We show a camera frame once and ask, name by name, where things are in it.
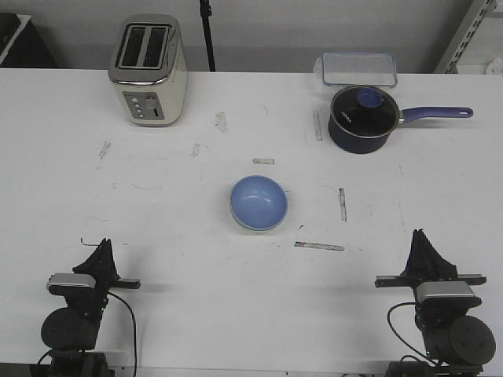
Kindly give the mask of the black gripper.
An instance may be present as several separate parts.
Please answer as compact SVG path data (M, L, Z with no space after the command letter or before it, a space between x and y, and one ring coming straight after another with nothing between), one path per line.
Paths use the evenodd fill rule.
M377 276L376 288L410 287L414 292L417 286L424 282L434 281L464 281L469 287L480 286L486 283L486 277L480 274L461 274L455 278L420 278L423 273L423 261L428 276L457 276L457 267L444 259L432 246L429 239L421 229L414 229L406 266L400 276Z
M104 238L96 247L91 256L83 263L72 268L73 273L88 275L104 275L106 267L109 276L118 276L117 268L112 251L112 241ZM75 296L66 296L68 307L78 314L102 314L108 304L108 291L111 288L123 288L136 290L141 286L139 279L106 280L94 277L96 286L87 293Z

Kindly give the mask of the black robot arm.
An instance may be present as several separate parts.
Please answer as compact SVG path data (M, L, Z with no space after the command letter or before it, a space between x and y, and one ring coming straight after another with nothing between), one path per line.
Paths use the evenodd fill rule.
M414 323L425 351L397 338L415 355L389 363L386 376L477 376L496 352L490 328L468 311L482 304L472 290L486 283L480 274L460 274L432 246L421 229L413 231L406 267L397 276L378 276L377 288L410 287Z
M113 288L136 290L139 279L123 279L116 269L112 241L104 238L94 252L70 273L54 273L47 291L61 296L66 306L43 322L41 338L51 357L47 376L114 376L104 353L95 352L97 335Z

